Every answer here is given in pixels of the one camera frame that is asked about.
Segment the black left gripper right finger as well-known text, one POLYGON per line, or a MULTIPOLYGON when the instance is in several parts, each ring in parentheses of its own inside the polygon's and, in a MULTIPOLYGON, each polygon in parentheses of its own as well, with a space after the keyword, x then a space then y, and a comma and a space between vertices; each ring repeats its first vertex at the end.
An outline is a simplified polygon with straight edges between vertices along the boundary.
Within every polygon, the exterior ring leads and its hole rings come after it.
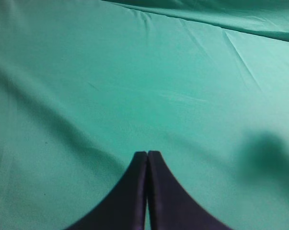
POLYGON ((149 151, 147 194, 152 230, 229 230, 179 184, 159 151, 149 151))

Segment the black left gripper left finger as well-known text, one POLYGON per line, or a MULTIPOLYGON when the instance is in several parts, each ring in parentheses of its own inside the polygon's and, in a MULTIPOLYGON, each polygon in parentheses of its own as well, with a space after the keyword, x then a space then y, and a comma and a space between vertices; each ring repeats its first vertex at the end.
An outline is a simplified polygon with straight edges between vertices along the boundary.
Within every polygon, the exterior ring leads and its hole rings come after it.
POLYGON ((69 230, 143 230, 146 214, 148 155, 136 152, 121 179, 88 214, 69 230))

